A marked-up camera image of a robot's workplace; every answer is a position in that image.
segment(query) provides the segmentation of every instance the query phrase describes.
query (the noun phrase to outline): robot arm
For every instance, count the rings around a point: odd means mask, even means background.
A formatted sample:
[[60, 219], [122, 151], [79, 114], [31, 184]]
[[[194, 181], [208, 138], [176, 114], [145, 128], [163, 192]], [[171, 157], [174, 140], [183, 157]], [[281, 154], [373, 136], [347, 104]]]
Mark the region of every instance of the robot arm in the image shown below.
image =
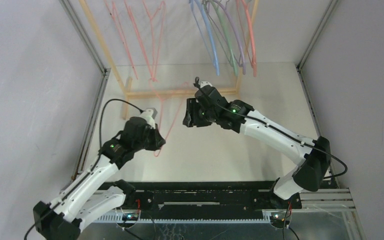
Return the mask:
[[314, 140], [292, 132], [241, 100], [227, 102], [209, 82], [198, 80], [194, 84], [198, 88], [195, 97], [187, 100], [183, 125], [205, 127], [216, 123], [223, 129], [258, 139], [291, 159], [296, 168], [279, 178], [272, 188], [282, 200], [302, 190], [319, 189], [331, 159], [317, 149], [329, 153], [327, 139]]
[[140, 150], [156, 151], [166, 141], [155, 123], [157, 111], [148, 108], [131, 117], [124, 130], [105, 142], [96, 160], [49, 204], [40, 201], [33, 208], [36, 230], [48, 240], [77, 239], [95, 219], [124, 204], [135, 192], [120, 180], [100, 197], [88, 201], [95, 191], [117, 173]]

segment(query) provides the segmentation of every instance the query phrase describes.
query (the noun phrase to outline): wooden rack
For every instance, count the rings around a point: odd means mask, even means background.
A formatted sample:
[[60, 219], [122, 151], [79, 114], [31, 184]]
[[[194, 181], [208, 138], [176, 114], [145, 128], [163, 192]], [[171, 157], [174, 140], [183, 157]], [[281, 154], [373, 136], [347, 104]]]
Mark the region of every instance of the wooden rack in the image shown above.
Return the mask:
[[[111, 71], [114, 73], [114, 76], [121, 88], [122, 93], [125, 96], [126, 101], [130, 101], [133, 99], [151, 99], [156, 98], [156, 93], [159, 94], [161, 97], [165, 98], [175, 98], [175, 97], [192, 97], [196, 89], [185, 89], [185, 90], [160, 90], [160, 91], [132, 91], [132, 78], [129, 77], [126, 81], [126, 84], [123, 83], [122, 78], [120, 76], [119, 71], [117, 70], [116, 64], [114, 63], [114, 60], [111, 56], [110, 50], [108, 49], [107, 43], [104, 40], [104, 37], [101, 33], [101, 30], [98, 27], [97, 22], [95, 21], [95, 18], [91, 12], [91, 9], [89, 8], [88, 4], [86, 3], [86, 0], [78, 0], [84, 14], [87, 17], [87, 20], [89, 21], [90, 26], [93, 29], [93, 32], [96, 35], [96, 38], [99, 42], [100, 47], [103, 50], [103, 53], [109, 63], [109, 66], [111, 67]], [[254, 21], [257, 15], [257, 8], [258, 8], [259, 0], [254, 0], [254, 4], [252, 7], [252, 16], [251, 16], [251, 23], [254, 25]], [[248, 32], [246, 39], [245, 39], [245, 49], [248, 49], [250, 45], [250, 34]], [[224, 88], [217, 88], [217, 90], [220, 92], [221, 95], [237, 95], [238, 98], [239, 92], [241, 89], [241, 83], [242, 83], [242, 70], [239, 71], [237, 77], [235, 77], [235, 86], [234, 87], [224, 87]], [[124, 103], [122, 106], [122, 118], [126, 119], [128, 116], [128, 107]]]

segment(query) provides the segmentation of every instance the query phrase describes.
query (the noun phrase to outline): green hanger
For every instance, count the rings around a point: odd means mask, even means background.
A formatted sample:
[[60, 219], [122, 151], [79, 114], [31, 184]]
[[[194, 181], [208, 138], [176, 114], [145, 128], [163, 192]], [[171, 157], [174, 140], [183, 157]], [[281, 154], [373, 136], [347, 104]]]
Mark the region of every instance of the green hanger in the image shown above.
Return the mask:
[[233, 53], [232, 43], [231, 43], [231, 39], [230, 39], [228, 30], [227, 30], [227, 27], [226, 27], [225, 20], [223, 19], [223, 16], [222, 16], [222, 14], [219, 11], [219, 6], [216, 5], [216, 3], [213, 0], [204, 0], [204, 1], [202, 1], [202, 5], [204, 6], [205, 12], [206, 12], [206, 14], [208, 15], [209, 18], [210, 18], [210, 14], [209, 14], [206, 2], [209, 2], [212, 5], [212, 7], [215, 10], [215, 13], [217, 14], [218, 19], [220, 20], [221, 28], [223, 29], [224, 37], [226, 38], [227, 47], [229, 48], [230, 57], [228, 56], [225, 48], [223, 47], [223, 43], [220, 40], [219, 35], [217, 34], [217, 31], [214, 29], [214, 24], [215, 23], [213, 23], [213, 21], [210, 21], [210, 23], [211, 23], [212, 28], [215, 31], [215, 35], [216, 35], [218, 41], [220, 42], [220, 45], [221, 45], [221, 48], [223, 49], [224, 54], [226, 55], [226, 57], [229, 60], [230, 66], [233, 67], [234, 75], [237, 77], [238, 76], [238, 64], [234, 60], [235, 56], [234, 56], [234, 53]]

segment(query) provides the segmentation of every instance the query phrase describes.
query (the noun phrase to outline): table surface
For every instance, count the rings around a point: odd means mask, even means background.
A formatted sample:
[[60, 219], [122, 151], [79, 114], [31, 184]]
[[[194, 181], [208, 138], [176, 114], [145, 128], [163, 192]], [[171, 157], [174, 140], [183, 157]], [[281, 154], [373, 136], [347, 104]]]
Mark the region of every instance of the table surface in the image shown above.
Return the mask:
[[[211, 82], [216, 88], [234, 86], [229, 77], [232, 74], [226, 66], [223, 67], [225, 70], [217, 77], [210, 64], [161, 65], [157, 75], [159, 82], [154, 86], [156, 89], [173, 89], [179, 88], [186, 81], [189, 83], [188, 88], [192, 88], [195, 76]], [[240, 99], [297, 134], [317, 138], [295, 65], [292, 62], [258, 63], [257, 67], [257, 77], [254, 78], [250, 73], [243, 77]], [[118, 70], [124, 80], [132, 72], [127, 66], [120, 66]], [[136, 70], [139, 76], [145, 78], [148, 70], [144, 66], [138, 66]], [[140, 78], [133, 80], [132, 89], [150, 91], [148, 79]], [[226, 96], [228, 101], [238, 97]], [[112, 98], [124, 99], [124, 96], [111, 72], [102, 105]], [[131, 182], [274, 181], [295, 167], [286, 156], [265, 143], [224, 130], [216, 124], [201, 128], [183, 126], [185, 98], [176, 97], [164, 101], [161, 123], [161, 106], [157, 98], [135, 99], [131, 102], [142, 109], [153, 107], [158, 110], [156, 121], [163, 137], [166, 137], [180, 104], [182, 106], [159, 157], [145, 150], [137, 152], [134, 159], [108, 179], [109, 182], [119, 179]], [[130, 116], [138, 114], [134, 108], [129, 109]], [[107, 106], [102, 121], [104, 142], [124, 128], [126, 121], [121, 115], [120, 102], [111, 102]], [[97, 155], [98, 127], [96, 124], [85, 166], [90, 165]]]

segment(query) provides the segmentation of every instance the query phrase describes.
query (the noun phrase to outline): gray wall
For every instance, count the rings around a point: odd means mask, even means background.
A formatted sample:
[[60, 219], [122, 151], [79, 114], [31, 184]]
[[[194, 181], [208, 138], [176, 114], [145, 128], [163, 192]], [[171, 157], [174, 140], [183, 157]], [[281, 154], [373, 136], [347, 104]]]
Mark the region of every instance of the gray wall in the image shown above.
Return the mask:
[[367, 238], [384, 239], [384, 1], [341, 1], [303, 73]]
[[0, 239], [70, 181], [100, 78], [58, 1], [0, 1]]

